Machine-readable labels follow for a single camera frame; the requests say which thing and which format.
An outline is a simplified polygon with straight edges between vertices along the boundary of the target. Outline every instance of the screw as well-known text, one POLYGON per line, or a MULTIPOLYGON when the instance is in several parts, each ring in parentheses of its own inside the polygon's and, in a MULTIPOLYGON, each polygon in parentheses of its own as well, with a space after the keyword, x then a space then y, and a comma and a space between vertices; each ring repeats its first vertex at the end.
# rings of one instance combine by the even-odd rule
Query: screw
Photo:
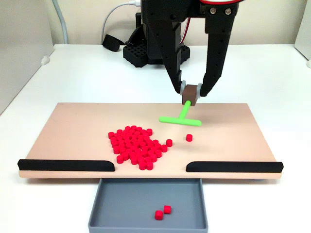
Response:
POLYGON ((217 10, 216 10, 215 7, 212 7, 212 8, 209 10, 209 12, 210 12, 212 15, 214 15, 214 14, 216 14, 217 10))
POLYGON ((231 9, 230 8, 227 8, 226 10, 225 10, 225 14, 228 16, 228 15, 230 15, 231 14, 231 9))

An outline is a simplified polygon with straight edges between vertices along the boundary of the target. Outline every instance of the white wall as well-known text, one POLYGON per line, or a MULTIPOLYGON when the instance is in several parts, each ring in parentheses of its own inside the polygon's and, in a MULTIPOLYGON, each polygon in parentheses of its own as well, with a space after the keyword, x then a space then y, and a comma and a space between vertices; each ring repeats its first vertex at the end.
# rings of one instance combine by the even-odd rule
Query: white wall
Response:
MULTIPOLYGON (((71 44, 100 44, 107 13, 127 0, 58 0, 71 44)), ((61 26, 52 0, 44 0, 53 42, 63 43, 61 26)), ((307 0, 245 0, 240 3, 231 44, 293 44, 307 0)), ((125 41, 135 28, 134 6, 123 6, 109 17, 106 32, 125 41)), ((191 19, 187 45, 205 45, 204 20, 191 19)))
POLYGON ((53 52, 44 10, 38 0, 0 0, 0 115, 40 68, 43 56, 53 52))

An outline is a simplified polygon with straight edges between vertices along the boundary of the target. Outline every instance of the brown block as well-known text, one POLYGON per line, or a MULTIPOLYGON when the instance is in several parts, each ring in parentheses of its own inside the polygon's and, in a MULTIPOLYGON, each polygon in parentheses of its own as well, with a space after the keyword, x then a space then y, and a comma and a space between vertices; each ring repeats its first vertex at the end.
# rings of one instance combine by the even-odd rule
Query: brown block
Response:
POLYGON ((183 91, 183 104, 185 104, 185 102, 187 100, 191 101, 191 106, 195 106, 196 101, 198 100, 196 97, 196 87, 197 85, 186 85, 185 89, 183 91))

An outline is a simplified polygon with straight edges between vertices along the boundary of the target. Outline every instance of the red wire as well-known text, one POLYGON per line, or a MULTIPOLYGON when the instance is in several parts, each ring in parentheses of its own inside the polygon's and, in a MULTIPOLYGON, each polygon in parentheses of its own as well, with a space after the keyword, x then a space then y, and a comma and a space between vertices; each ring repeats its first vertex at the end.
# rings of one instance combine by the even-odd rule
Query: red wire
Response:
POLYGON ((186 24, 186 27, 185 27, 185 33, 184 33, 183 38, 181 39, 180 43, 183 43, 184 39, 186 38, 186 34, 187 34, 187 31, 188 31, 189 24, 190 24, 190 18, 188 18, 188 20, 187 20, 187 24, 186 24))

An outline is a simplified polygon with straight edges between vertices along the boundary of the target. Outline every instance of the pile of red pieces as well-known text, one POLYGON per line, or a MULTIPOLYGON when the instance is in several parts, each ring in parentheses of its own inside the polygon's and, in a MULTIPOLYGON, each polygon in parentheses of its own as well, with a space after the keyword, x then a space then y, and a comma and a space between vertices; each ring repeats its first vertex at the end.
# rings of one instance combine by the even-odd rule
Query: pile of red pieces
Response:
POLYGON ((133 165, 139 165, 140 170, 152 170, 154 163, 167 152, 173 145, 172 140, 166 140, 166 145, 161 145, 158 140, 151 140, 152 129, 144 130, 141 127, 126 126, 124 130, 116 133, 109 132, 113 152, 119 154, 117 163, 122 164, 130 159, 133 165))

